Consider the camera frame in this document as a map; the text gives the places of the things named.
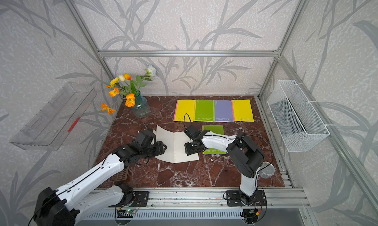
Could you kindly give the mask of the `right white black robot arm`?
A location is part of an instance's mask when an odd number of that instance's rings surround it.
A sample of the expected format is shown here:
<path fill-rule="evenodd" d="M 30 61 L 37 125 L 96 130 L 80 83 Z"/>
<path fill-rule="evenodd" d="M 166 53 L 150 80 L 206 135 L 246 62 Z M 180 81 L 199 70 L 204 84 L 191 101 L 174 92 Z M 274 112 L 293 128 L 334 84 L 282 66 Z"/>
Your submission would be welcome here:
<path fill-rule="evenodd" d="M 226 152 L 242 175 L 240 192 L 251 197 L 258 189 L 258 172 L 264 162 L 265 155 L 255 142 L 245 133 L 238 135 L 221 135 L 209 130 L 199 131 L 193 126 L 188 127 L 184 133 L 190 139 L 185 144 L 186 154 L 202 153 L 208 149 Z"/>

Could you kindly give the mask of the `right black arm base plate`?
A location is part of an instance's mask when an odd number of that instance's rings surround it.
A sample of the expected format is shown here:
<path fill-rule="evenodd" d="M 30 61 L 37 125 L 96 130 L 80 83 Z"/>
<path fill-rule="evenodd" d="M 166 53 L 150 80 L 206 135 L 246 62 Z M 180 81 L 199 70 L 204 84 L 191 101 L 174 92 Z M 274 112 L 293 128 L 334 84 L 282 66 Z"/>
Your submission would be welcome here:
<path fill-rule="evenodd" d="M 257 190 L 252 196 L 247 196 L 240 190 L 237 191 L 226 191 L 225 199 L 227 201 L 227 206 L 267 206 L 267 197 L 263 190 Z"/>

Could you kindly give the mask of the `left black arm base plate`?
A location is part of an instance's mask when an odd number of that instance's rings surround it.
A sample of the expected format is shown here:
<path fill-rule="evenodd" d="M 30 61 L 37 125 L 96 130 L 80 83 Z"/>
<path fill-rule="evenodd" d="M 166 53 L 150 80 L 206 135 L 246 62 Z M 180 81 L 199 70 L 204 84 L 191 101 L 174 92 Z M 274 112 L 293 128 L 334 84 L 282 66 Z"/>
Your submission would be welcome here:
<path fill-rule="evenodd" d="M 131 201 L 126 205 L 127 207 L 147 207 L 149 191 L 134 191 Z"/>

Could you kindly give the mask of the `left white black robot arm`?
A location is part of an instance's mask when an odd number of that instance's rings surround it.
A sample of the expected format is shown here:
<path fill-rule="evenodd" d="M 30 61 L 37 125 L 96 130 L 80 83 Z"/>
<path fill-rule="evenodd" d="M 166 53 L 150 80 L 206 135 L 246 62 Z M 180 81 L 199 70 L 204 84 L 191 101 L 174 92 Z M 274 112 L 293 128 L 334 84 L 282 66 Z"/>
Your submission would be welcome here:
<path fill-rule="evenodd" d="M 32 220 L 38 226 L 74 226 L 85 217 L 108 206 L 133 203 L 135 194 L 126 183 L 112 186 L 100 193 L 89 193 L 113 175 L 140 159 L 164 154 L 162 141 L 149 140 L 144 145 L 133 141 L 115 149 L 98 165 L 57 189 L 43 190 L 37 199 Z"/>

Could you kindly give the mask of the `purple notebook green spine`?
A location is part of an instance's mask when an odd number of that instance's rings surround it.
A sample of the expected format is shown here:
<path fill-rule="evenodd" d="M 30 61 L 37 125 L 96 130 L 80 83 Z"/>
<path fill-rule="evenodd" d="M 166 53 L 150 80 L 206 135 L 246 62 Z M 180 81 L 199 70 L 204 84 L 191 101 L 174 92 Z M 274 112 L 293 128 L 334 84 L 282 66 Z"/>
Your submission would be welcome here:
<path fill-rule="evenodd" d="M 215 121 L 216 122 L 234 122 L 232 101 L 216 100 L 215 105 Z"/>

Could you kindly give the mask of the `yellow notebook pink spine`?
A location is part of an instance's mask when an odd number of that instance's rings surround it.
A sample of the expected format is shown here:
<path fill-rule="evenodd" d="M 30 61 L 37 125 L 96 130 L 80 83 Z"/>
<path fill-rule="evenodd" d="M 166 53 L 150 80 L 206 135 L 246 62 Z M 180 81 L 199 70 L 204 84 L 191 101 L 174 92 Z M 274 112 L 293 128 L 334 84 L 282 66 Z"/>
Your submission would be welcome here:
<path fill-rule="evenodd" d="M 234 121 L 254 122 L 250 100 L 232 100 Z"/>

